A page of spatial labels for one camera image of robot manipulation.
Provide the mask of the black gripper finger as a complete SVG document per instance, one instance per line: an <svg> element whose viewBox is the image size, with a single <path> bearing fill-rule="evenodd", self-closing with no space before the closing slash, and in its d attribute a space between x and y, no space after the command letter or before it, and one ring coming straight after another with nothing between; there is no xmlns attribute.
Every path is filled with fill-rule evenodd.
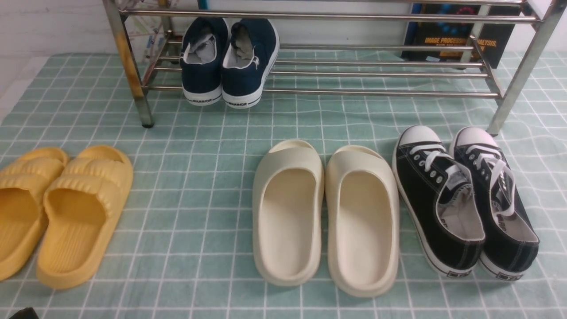
<svg viewBox="0 0 567 319"><path fill-rule="evenodd" d="M11 315L9 319L40 319L32 307L25 307Z"/></svg>

